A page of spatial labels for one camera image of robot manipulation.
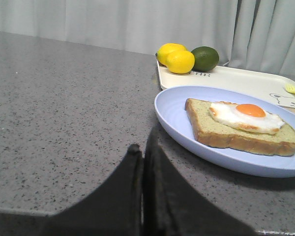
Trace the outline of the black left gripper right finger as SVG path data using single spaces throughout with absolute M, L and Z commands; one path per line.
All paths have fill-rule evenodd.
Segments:
M 255 236 L 247 224 L 198 193 L 173 166 L 153 128 L 147 140 L 144 174 L 146 236 Z

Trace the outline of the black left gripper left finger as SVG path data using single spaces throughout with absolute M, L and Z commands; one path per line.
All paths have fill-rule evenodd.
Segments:
M 140 236 L 143 157 L 132 144 L 114 172 L 74 206 L 50 217 L 41 236 Z

